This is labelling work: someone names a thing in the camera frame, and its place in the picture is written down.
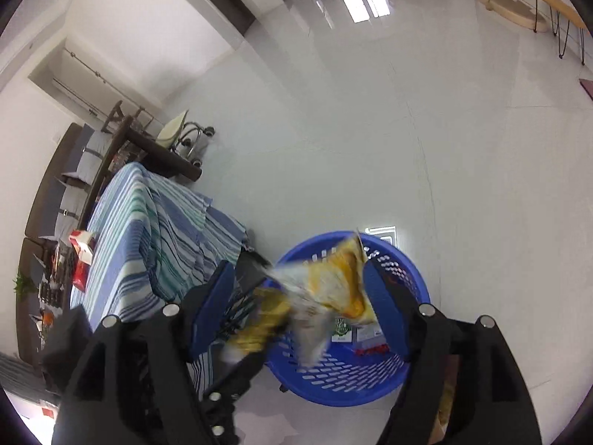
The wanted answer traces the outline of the yellow gold wrapper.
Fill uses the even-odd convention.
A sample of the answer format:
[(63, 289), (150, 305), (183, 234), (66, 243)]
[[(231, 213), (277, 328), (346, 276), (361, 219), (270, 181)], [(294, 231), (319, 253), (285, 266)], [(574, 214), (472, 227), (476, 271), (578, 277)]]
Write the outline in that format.
[(246, 325), (222, 349), (225, 364), (236, 365), (250, 354), (264, 353), (288, 325), (291, 304), (284, 292), (265, 287), (255, 291), (255, 299), (255, 309), (250, 312)]

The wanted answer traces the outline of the blue green striped tablecloth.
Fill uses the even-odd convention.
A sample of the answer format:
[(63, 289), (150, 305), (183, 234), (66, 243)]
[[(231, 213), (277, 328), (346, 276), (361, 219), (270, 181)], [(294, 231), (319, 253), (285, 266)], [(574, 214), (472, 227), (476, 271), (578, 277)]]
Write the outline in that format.
[(218, 264), (236, 264), (248, 242), (245, 227), (209, 198), (149, 172), (139, 163), (117, 172), (87, 229), (96, 237), (85, 290), (73, 288), (96, 329), (114, 314), (147, 319), (205, 285)]

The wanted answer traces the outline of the round wooden low table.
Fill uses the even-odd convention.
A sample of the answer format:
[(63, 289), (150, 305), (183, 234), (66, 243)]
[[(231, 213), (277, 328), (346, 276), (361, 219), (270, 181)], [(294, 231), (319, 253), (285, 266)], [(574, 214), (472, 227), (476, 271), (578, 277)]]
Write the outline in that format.
[(517, 24), (520, 27), (528, 28), (534, 32), (546, 32), (549, 25), (544, 17), (521, 0), (477, 0), (483, 4), (488, 11), (494, 11), (499, 16)]

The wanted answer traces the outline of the wooden table with hairpin legs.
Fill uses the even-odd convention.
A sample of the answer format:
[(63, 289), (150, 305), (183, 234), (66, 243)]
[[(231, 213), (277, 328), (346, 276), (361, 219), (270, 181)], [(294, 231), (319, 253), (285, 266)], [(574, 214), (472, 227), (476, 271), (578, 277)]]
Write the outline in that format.
[(586, 37), (587, 26), (579, 13), (563, 0), (535, 0), (535, 22), (533, 31), (537, 32), (539, 18), (539, 3), (544, 2), (549, 7), (550, 22), (553, 35), (558, 41), (558, 56), (563, 59), (568, 47), (568, 40), (571, 35), (571, 29), (577, 31), (577, 48), (581, 65), (586, 62)]

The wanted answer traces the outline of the green potted plant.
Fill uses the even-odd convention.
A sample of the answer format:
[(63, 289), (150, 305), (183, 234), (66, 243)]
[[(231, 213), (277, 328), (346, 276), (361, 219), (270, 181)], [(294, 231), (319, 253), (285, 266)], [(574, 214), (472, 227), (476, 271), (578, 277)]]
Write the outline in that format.
[(18, 273), (14, 278), (14, 291), (18, 299), (24, 299), (27, 294), (37, 292), (37, 285), (31, 277)]

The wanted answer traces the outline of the red flat snack packet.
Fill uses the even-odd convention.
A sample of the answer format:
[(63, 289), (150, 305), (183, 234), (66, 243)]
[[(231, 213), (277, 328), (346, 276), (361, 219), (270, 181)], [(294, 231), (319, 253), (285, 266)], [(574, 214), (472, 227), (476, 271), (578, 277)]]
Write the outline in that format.
[(87, 279), (89, 278), (90, 265), (81, 260), (76, 261), (72, 273), (72, 286), (80, 292), (86, 292)]

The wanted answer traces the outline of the yellow silver oat chips bag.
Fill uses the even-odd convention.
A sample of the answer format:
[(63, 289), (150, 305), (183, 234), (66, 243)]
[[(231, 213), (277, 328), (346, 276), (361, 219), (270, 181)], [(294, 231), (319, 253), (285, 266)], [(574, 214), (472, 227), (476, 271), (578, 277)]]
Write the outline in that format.
[(264, 271), (288, 297), (298, 362), (314, 367), (326, 353), (335, 320), (351, 326), (377, 323), (363, 282), (367, 261), (360, 235), (352, 233), (320, 261), (278, 264)]

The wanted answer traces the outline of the cream seat rolling stool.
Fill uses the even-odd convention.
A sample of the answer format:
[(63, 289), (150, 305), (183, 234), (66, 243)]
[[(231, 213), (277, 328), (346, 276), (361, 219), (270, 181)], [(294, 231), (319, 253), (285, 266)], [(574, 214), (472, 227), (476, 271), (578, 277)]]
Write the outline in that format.
[(206, 150), (214, 138), (213, 126), (200, 126), (189, 122), (187, 111), (166, 123), (156, 137), (156, 143), (185, 159), (195, 167), (201, 167)]

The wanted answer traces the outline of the red white paper box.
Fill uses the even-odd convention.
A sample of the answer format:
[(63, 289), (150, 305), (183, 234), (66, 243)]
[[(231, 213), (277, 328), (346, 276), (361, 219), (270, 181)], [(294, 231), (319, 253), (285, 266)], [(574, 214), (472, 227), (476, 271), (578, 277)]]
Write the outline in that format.
[(92, 265), (93, 252), (96, 247), (96, 234), (86, 230), (73, 230), (68, 237), (79, 261), (86, 265)]

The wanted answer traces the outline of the white green tissue pack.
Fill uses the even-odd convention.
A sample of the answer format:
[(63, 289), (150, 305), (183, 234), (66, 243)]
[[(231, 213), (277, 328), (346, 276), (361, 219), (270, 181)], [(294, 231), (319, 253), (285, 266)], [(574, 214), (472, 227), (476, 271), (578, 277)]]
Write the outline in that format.
[(346, 319), (336, 317), (331, 342), (351, 345), (354, 342), (354, 327)]

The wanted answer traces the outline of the blue plastic waste basket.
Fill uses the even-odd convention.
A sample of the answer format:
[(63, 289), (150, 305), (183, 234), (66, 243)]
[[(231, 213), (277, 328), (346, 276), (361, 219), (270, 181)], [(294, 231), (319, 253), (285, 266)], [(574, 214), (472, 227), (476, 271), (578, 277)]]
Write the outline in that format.
[[(429, 302), (425, 282), (413, 262), (393, 245), (395, 235), (362, 234), (367, 256), (375, 259), (414, 295), (417, 302)], [(329, 347), (313, 367), (298, 364), (295, 341), (282, 336), (267, 354), (267, 367), (282, 388), (309, 402), (330, 407), (354, 407), (374, 402), (406, 379), (408, 365), (387, 346), (380, 326), (352, 326), (335, 320)]]

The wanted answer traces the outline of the dark wooden side table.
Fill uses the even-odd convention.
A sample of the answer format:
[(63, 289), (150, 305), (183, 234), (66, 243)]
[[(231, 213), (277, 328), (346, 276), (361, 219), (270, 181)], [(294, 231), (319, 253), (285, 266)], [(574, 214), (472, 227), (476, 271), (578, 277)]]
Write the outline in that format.
[[(113, 176), (124, 165), (131, 162), (139, 162), (151, 172), (164, 177), (181, 175), (191, 182), (197, 181), (202, 175), (200, 167), (193, 166), (185, 159), (159, 146), (146, 133), (134, 129), (132, 118), (125, 116), (113, 135), (110, 147), (106, 150), (106, 157), (103, 158), (103, 164), (100, 165), (87, 196), (97, 200), (110, 180), (113, 180)], [(34, 283), (38, 284), (40, 279), (34, 276), (32, 262), (47, 258), (52, 246), (53, 241), (28, 238), (24, 231), (18, 273), (31, 277)], [(35, 367), (41, 339), (33, 330), (32, 321), (28, 317), (32, 312), (31, 305), (32, 298), (29, 294), (24, 299), (16, 299), (16, 334), (18, 357)]]

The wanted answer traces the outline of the grey cushioned sofa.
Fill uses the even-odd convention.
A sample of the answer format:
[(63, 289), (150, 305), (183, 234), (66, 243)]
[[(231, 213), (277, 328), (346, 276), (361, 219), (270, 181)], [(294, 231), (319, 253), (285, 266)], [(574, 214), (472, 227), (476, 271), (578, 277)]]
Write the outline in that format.
[(90, 185), (113, 140), (111, 133), (73, 123), (65, 132), (41, 180), (25, 236), (68, 243), (89, 195)]

